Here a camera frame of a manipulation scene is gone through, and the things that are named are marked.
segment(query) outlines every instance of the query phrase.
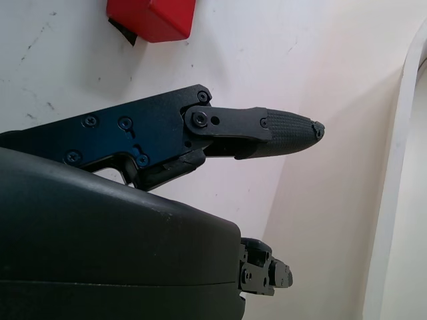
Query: scuff mark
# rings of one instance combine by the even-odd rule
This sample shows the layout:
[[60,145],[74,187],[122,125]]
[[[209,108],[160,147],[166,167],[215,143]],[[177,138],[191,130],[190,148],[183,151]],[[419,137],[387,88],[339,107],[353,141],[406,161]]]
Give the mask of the scuff mark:
[[41,30],[40,30],[40,32],[39,32],[39,35],[38,36],[36,36],[36,38],[34,38],[34,40],[33,40],[33,42],[28,46],[28,48],[27,48],[27,51],[25,52],[25,54],[24,54],[24,56],[22,56],[22,58],[21,58],[21,62],[20,62],[20,64],[19,65],[21,65],[22,64],[22,62],[27,58],[27,55],[28,55],[28,53],[29,53],[29,51],[30,51],[30,49],[36,44],[36,42],[38,42],[38,40],[39,40],[39,38],[40,38],[40,36],[41,36],[41,34],[43,33],[43,31],[45,30],[45,27],[43,26],[42,28],[41,28]]
[[50,102],[46,102],[46,105],[51,108],[52,110],[55,110],[55,108],[52,106],[52,104]]
[[21,88],[22,91],[28,92],[30,95],[33,96],[34,100],[37,100],[37,94],[34,91],[28,90],[27,88]]
[[289,55],[289,52],[291,52],[294,49],[294,47],[296,47],[297,44],[298,44],[298,38],[295,39],[294,45],[292,45],[292,47],[289,48],[289,50],[286,53],[286,55]]
[[25,115],[26,117],[28,117],[28,118],[30,118],[31,120],[37,120],[37,118],[36,117],[34,117],[32,114],[30,114],[30,113],[27,113],[26,115]]

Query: red object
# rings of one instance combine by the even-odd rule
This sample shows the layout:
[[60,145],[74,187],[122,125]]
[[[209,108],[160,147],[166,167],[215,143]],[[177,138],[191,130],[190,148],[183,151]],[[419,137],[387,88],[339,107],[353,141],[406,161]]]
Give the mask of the red object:
[[107,15],[149,42],[189,37],[195,0],[108,0]]

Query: textured grip pad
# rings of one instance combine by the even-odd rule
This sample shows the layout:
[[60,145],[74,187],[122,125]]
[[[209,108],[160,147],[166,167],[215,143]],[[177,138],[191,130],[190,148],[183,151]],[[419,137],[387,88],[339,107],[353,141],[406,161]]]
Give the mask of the textured grip pad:
[[267,143],[248,143],[236,159],[287,155],[316,144],[324,136],[325,127],[309,118],[286,111],[268,109],[267,128],[273,139]]

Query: black metal bracket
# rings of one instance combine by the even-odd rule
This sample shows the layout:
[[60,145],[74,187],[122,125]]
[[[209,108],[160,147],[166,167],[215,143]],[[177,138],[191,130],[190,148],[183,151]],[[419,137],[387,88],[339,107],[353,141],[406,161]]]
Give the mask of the black metal bracket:
[[268,142],[272,132],[266,125],[266,108],[226,109],[196,105],[185,113],[185,124],[202,137],[244,138]]
[[239,289],[256,295],[274,295],[274,288],[293,284],[292,272],[272,256],[272,249],[257,239],[242,238]]

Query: screw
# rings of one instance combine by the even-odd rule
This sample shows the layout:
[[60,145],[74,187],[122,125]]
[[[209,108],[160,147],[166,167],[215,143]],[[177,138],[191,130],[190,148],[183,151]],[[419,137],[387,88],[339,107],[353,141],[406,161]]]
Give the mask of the screw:
[[198,127],[205,127],[207,123],[207,115],[204,112],[195,112],[193,113],[193,122]]
[[198,94],[197,94],[197,98],[199,98],[199,101],[200,102],[207,102],[207,98],[208,98],[209,96],[207,95],[207,93],[205,92],[205,91],[200,91]]
[[129,130],[132,128],[132,120],[128,117],[122,117],[119,119],[119,127],[123,130]]
[[83,121],[85,127],[93,128],[98,123],[97,118],[94,115],[87,115]]
[[267,129],[267,119],[266,118],[262,118],[260,120],[260,124],[261,124],[261,127],[263,127],[264,129]]
[[70,165],[76,165],[81,161],[81,153],[78,151],[68,151],[65,154],[64,160]]
[[149,159],[146,155],[138,155],[136,157],[136,164],[140,167],[147,167]]

